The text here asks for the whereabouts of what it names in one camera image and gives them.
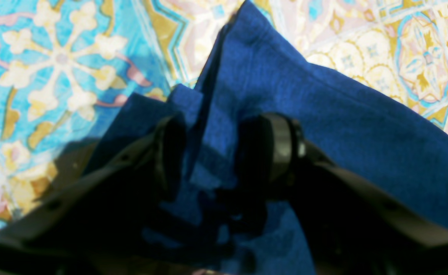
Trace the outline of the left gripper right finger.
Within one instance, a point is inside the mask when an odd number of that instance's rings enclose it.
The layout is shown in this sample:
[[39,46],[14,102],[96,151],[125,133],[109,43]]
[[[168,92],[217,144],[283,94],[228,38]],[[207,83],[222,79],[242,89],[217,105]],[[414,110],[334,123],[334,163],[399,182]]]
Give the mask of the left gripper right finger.
[[239,125],[239,176],[264,201],[287,201],[317,275],[448,275],[448,228],[339,167],[277,113]]

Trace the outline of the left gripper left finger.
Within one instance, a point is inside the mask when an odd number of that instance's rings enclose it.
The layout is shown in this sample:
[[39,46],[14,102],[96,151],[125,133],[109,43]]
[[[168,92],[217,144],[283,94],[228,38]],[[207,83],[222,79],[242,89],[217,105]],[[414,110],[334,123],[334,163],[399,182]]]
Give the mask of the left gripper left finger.
[[103,167],[1,229],[0,275],[126,273],[124,257],[140,251],[147,220],[177,198],[185,143],[183,117],[164,117]]

